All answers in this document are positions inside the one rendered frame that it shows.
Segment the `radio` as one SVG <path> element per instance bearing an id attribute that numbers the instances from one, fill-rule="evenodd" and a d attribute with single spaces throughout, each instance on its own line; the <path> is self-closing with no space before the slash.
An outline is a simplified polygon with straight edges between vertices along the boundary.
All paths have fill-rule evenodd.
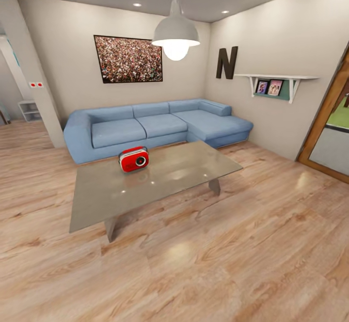
<path id="1" fill-rule="evenodd" d="M 119 163 L 124 172 L 130 172 L 132 170 L 144 167 L 149 163 L 149 152 L 145 151 L 142 148 L 144 146 L 131 148 L 125 151 L 122 151 L 124 155 L 119 157 Z M 142 149 L 134 152 L 130 152 L 136 149 Z M 130 152 L 130 153 L 127 153 Z M 126 154 L 125 154 L 126 153 Z"/>

